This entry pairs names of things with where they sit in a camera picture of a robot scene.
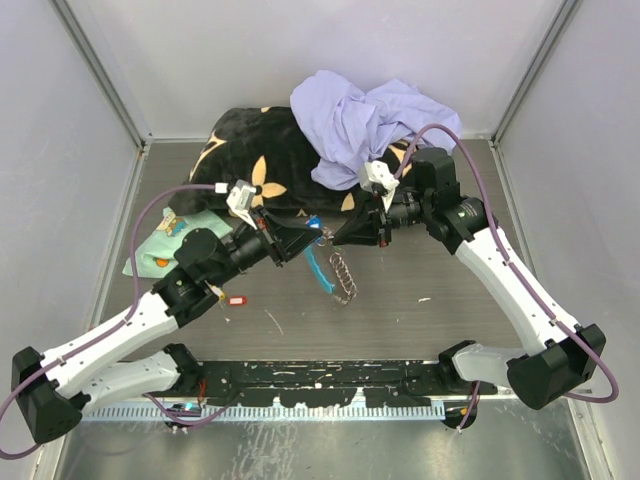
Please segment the lavender crumpled cloth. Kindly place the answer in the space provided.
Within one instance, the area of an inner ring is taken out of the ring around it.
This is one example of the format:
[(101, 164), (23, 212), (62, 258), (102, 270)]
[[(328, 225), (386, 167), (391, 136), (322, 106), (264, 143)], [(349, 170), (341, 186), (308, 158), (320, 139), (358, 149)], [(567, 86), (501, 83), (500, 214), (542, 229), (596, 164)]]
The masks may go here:
[(365, 162), (381, 158), (394, 142), (413, 140), (426, 125), (462, 133), (453, 109), (398, 79), (364, 92), (337, 73), (319, 70), (293, 90), (290, 107), (320, 157), (311, 178), (336, 191), (355, 186)]

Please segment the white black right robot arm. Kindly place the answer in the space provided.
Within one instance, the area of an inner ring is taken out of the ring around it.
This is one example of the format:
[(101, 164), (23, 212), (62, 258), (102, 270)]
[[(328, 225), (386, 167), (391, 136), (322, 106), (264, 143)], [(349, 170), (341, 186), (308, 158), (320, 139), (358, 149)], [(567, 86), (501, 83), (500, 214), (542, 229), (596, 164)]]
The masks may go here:
[(444, 390), (459, 394), (473, 381), (511, 389), (540, 410), (593, 376), (606, 337), (559, 307), (513, 251), (481, 199), (461, 194), (455, 163), (440, 148), (415, 152), (413, 178), (402, 187), (382, 161), (359, 171), (361, 198), (333, 237), (336, 245), (385, 247), (393, 230), (423, 224), (428, 234), (485, 286), (514, 327), (518, 348), (463, 341), (438, 357)]

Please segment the black floral pillow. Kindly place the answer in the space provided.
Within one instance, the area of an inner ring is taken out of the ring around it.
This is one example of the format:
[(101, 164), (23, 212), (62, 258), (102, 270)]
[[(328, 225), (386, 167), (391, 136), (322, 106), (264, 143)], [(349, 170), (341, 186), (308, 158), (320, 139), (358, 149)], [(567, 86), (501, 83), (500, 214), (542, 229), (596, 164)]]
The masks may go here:
[(289, 217), (347, 214), (360, 206), (364, 195), (359, 185), (335, 190), (312, 179), (319, 161), (290, 108), (234, 108), (215, 124), (185, 183), (233, 185), (244, 180), (260, 191), (254, 207)]

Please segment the mint green cartoon cloth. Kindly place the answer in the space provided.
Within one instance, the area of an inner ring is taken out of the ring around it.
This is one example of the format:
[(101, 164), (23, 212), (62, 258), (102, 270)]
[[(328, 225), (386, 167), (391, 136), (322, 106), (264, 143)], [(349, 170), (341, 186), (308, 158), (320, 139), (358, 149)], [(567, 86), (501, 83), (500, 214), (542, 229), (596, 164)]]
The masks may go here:
[(232, 231), (228, 223), (211, 211), (176, 215), (171, 208), (166, 207), (163, 215), (163, 220), (135, 250), (135, 263), (140, 278), (160, 279), (175, 268), (178, 263), (174, 254), (191, 231), (205, 228), (219, 238)]

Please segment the red tagged key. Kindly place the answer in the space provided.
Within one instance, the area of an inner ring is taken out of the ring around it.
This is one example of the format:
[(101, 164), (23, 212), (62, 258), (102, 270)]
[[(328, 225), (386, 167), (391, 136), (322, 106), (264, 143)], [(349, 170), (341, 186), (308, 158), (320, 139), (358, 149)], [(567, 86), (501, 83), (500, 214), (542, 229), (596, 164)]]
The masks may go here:
[(227, 299), (229, 306), (242, 306), (248, 302), (246, 296), (231, 296)]

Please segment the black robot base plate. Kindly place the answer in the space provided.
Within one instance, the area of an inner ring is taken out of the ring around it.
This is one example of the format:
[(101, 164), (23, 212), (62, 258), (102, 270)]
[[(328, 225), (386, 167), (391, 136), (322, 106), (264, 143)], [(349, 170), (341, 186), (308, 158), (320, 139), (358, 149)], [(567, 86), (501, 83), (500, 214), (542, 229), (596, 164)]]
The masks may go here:
[(436, 363), (423, 360), (206, 361), (183, 386), (156, 391), (166, 398), (202, 394), (211, 406), (345, 407), (357, 393), (365, 406), (429, 406), (440, 396), (467, 397), (473, 384), (447, 384)]

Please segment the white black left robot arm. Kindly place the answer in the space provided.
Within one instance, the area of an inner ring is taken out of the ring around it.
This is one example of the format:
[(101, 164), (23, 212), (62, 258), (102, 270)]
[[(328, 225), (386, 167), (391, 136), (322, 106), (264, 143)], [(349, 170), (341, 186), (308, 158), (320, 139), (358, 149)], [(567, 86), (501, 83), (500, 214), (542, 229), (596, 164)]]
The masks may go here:
[(322, 235), (318, 228), (282, 219), (264, 208), (219, 238), (194, 229), (175, 252), (175, 268), (132, 305), (84, 335), (43, 353), (25, 347), (12, 358), (11, 394), (35, 444), (52, 442), (84, 416), (132, 396), (172, 390), (194, 393), (199, 364), (183, 345), (169, 345), (141, 361), (125, 356), (200, 318), (222, 297), (222, 288), (264, 259), (280, 266)]

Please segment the blue tagged key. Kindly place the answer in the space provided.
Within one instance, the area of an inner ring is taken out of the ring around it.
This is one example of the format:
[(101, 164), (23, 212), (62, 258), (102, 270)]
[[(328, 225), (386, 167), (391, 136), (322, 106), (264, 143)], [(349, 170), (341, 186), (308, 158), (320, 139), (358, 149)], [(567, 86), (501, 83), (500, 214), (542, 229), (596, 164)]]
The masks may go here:
[(306, 225), (310, 228), (314, 228), (317, 230), (323, 229), (323, 222), (319, 216), (312, 215), (306, 222)]

